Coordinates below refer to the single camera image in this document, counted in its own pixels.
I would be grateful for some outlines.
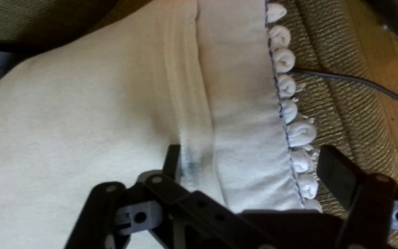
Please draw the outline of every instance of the white pillow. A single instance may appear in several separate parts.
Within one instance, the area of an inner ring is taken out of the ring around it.
[[[130,187],[174,143],[185,187],[304,208],[264,1],[232,3],[155,0],[0,82],[0,248],[62,248],[96,184]]]

